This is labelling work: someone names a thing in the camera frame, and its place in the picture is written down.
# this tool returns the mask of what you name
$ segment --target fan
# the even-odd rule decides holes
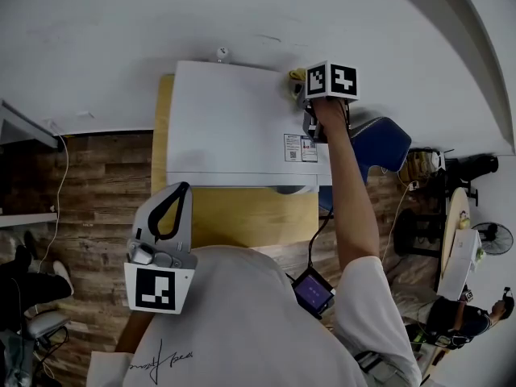
[[[482,249],[490,255],[505,254],[513,246],[513,235],[499,223],[479,223],[473,229],[481,236]]]

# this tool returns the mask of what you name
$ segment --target t-shirt sleeve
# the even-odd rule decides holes
[[[353,260],[344,269],[335,295],[334,327],[352,355],[376,352],[406,385],[420,385],[421,372],[377,257]]]
[[[132,357],[126,352],[92,352],[86,387],[122,387]]]

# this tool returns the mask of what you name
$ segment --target blue chair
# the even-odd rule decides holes
[[[350,132],[353,150],[364,183],[372,166],[381,166],[392,172],[405,163],[412,139],[392,119],[373,119]],[[330,210],[333,206],[331,186],[319,188],[319,207]]]

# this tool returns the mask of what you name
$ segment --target white t-shirt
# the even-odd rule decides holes
[[[335,335],[303,310],[269,257],[244,248],[195,251],[180,315],[157,314],[136,353],[93,352],[88,387],[313,387],[366,381],[353,356],[374,351],[405,385],[421,373],[378,258],[352,261],[335,295]]]

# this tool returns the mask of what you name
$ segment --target white shoe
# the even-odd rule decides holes
[[[70,275],[68,275],[68,271],[66,270],[66,267],[63,265],[61,261],[54,261],[53,264],[54,267],[54,273],[56,275],[59,275],[60,277],[63,277],[66,282],[68,282],[68,285],[70,285],[70,289],[72,290],[72,293],[70,295],[73,295],[74,289],[72,282],[70,281]]]

